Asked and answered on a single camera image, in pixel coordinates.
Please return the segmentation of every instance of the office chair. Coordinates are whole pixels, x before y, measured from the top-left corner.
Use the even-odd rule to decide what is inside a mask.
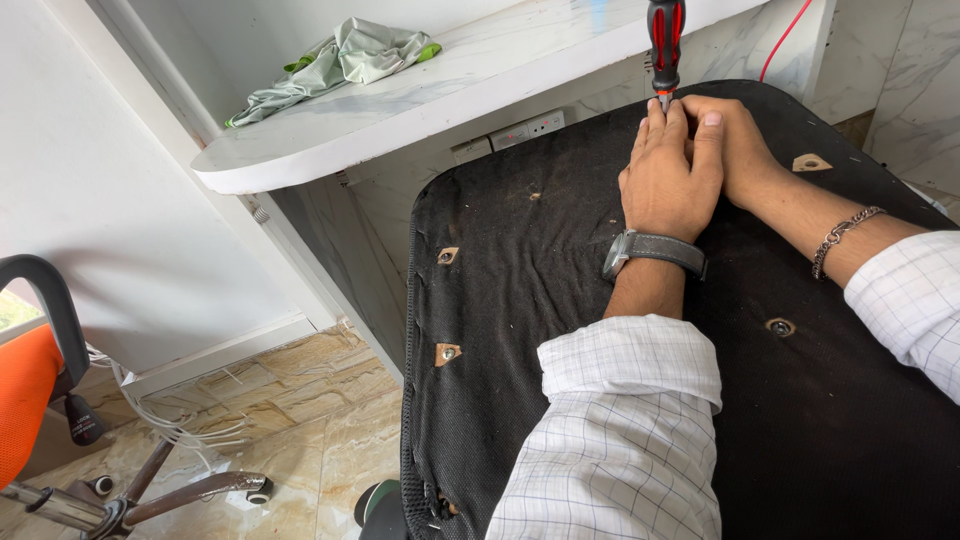
[[[90,364],[84,335],[66,282],[46,260],[32,255],[0,258],[0,290],[24,278],[34,287],[48,324],[0,345],[0,495],[24,504],[28,513],[78,529],[84,540],[126,538],[134,526],[199,499],[247,491],[247,501],[270,500],[274,483],[265,475],[225,472],[211,475],[152,501],[140,498],[174,445],[162,441],[119,496],[104,502],[113,479],[76,480],[65,490],[36,489],[14,480],[30,458],[43,411],[65,397],[73,442],[92,444],[103,423],[81,396],[70,394]]]

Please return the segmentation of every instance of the shirt sleeve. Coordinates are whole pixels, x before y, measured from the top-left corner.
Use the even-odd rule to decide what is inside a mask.
[[[900,361],[960,404],[960,233],[910,236],[868,260],[847,304]]]
[[[538,348],[550,407],[487,538],[720,538],[720,373],[693,325],[613,317]]]

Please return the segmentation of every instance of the caster wheel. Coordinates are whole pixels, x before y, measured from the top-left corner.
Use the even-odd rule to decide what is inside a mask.
[[[263,482],[263,487],[256,491],[247,492],[247,502],[252,504],[264,504],[270,501],[270,496],[274,491],[274,482],[270,479]]]
[[[86,485],[90,486],[90,489],[100,497],[104,497],[113,491],[113,479],[106,476],[93,479],[87,482]]]

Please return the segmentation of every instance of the power outlet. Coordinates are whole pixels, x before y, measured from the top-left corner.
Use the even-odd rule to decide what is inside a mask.
[[[485,136],[480,136],[474,140],[458,144],[450,150],[453,152],[453,160],[456,161],[458,165],[482,158],[492,152],[490,142]]]
[[[510,148],[530,138],[530,131],[526,124],[515,124],[505,130],[490,134],[490,143],[493,151]]]
[[[534,138],[555,132],[563,126],[564,112],[557,109],[527,122],[527,131],[530,132],[530,138]]]

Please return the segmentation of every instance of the white shelf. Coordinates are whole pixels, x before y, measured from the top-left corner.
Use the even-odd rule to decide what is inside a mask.
[[[686,0],[684,33],[766,0]],[[224,194],[302,184],[650,48],[643,0],[528,0],[435,36],[444,50],[231,128],[190,164]]]

